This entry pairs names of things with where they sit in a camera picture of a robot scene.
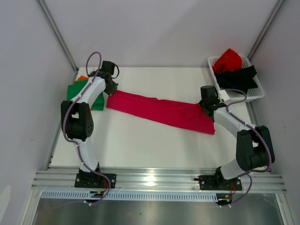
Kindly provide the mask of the pink t shirt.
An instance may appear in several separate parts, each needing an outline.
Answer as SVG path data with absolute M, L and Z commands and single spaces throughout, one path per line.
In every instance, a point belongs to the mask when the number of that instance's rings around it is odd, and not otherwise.
M 118 90 L 108 97 L 106 107 L 171 127 L 215 134 L 214 122 L 198 103 L 145 97 Z

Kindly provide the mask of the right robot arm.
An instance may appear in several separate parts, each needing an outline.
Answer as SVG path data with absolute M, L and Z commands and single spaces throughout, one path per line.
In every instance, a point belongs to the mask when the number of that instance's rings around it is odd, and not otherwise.
M 200 189 L 241 191 L 241 176 L 268 172 L 275 161 L 270 131 L 266 126 L 246 123 L 231 112 L 212 85 L 201 87 L 201 98 L 199 105 L 205 115 L 236 138 L 236 153 L 235 159 L 218 167 L 213 175 L 200 175 Z

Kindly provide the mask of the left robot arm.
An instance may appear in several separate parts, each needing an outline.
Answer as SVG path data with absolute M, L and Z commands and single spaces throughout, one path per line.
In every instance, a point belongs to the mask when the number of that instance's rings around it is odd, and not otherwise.
M 116 92 L 118 84 L 113 74 L 119 67 L 111 61 L 103 61 L 101 68 L 89 74 L 87 83 L 71 100 L 63 101 L 61 110 L 61 130 L 67 142 L 75 146 L 80 160 L 79 172 L 76 175 L 76 188 L 114 188 L 116 175 L 101 173 L 99 162 L 91 143 L 94 122 L 91 107 L 97 97 Z

